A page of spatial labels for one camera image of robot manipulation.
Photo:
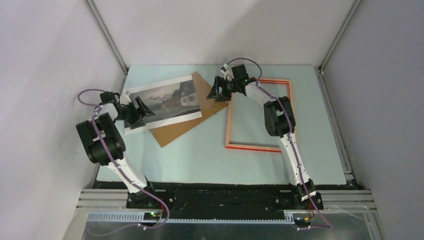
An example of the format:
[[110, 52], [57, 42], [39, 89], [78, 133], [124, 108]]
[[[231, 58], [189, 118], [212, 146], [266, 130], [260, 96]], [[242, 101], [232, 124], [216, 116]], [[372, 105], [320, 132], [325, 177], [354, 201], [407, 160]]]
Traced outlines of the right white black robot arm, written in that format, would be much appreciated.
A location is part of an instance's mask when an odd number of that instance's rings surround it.
[[291, 204], [304, 209], [317, 194], [315, 184], [303, 164], [295, 134], [295, 115], [290, 98], [277, 97], [261, 87], [258, 78], [250, 77], [243, 64], [220, 69], [222, 76], [216, 76], [207, 100], [229, 102], [233, 93], [240, 93], [253, 99], [263, 107], [264, 126], [271, 137], [278, 140], [283, 159], [288, 167], [289, 184], [292, 187]]

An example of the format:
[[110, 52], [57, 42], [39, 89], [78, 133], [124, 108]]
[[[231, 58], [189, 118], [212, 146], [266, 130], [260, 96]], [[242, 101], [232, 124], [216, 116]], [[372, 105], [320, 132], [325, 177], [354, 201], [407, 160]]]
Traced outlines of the red wooden picture frame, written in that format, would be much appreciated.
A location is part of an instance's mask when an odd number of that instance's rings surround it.
[[[285, 85], [287, 89], [287, 97], [290, 99], [293, 96], [293, 88], [292, 88], [292, 83], [290, 79], [264, 78], [264, 79], [261, 79], [259, 82], [261, 84]], [[225, 148], [234, 149], [234, 150], [280, 153], [281, 149], [278, 146], [254, 145], [254, 144], [247, 144], [247, 143], [231, 142], [234, 103], [235, 103], [235, 97], [232, 97], [231, 101], [228, 102], [228, 109], [227, 109], [226, 133], [225, 133], [225, 143], [224, 143]]]

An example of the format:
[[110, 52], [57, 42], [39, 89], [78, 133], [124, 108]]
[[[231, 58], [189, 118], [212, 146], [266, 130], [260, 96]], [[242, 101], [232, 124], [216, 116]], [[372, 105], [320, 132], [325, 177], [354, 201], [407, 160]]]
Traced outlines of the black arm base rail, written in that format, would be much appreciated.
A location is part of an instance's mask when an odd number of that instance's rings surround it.
[[289, 184], [217, 184], [152, 182], [155, 198], [131, 201], [123, 191], [127, 209], [151, 210], [149, 218], [201, 220], [283, 220], [287, 211], [323, 210], [319, 192], [298, 201]]

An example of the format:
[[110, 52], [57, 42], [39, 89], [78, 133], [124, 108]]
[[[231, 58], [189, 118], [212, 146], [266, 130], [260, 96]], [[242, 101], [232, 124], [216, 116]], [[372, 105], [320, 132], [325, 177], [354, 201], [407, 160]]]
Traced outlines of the landscape photo print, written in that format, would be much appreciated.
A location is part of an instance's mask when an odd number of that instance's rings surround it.
[[144, 126], [131, 129], [124, 124], [126, 135], [201, 118], [199, 96], [192, 75], [177, 77], [144, 86], [125, 89], [135, 106], [136, 98], [154, 115], [142, 118]]

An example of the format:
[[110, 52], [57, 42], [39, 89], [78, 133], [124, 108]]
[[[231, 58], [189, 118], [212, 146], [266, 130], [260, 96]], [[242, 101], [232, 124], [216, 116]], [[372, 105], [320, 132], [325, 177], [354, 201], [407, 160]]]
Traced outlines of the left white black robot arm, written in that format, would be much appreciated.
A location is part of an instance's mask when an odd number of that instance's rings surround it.
[[100, 90], [100, 103], [93, 103], [92, 117], [76, 125], [76, 130], [88, 159], [112, 170], [125, 184], [131, 201], [153, 208], [158, 194], [149, 180], [137, 172], [125, 155], [126, 145], [116, 126], [128, 123], [131, 130], [145, 126], [144, 117], [155, 115], [141, 100], [132, 101], [126, 94]]

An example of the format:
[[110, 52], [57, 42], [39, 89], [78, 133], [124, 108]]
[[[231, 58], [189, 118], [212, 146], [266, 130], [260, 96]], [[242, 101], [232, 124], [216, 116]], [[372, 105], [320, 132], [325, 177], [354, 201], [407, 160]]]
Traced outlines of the brown backing board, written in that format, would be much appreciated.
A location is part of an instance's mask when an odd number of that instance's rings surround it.
[[193, 119], [189, 121], [152, 128], [149, 131], [153, 135], [159, 146], [163, 148], [204, 121], [205, 120], [199, 121]]

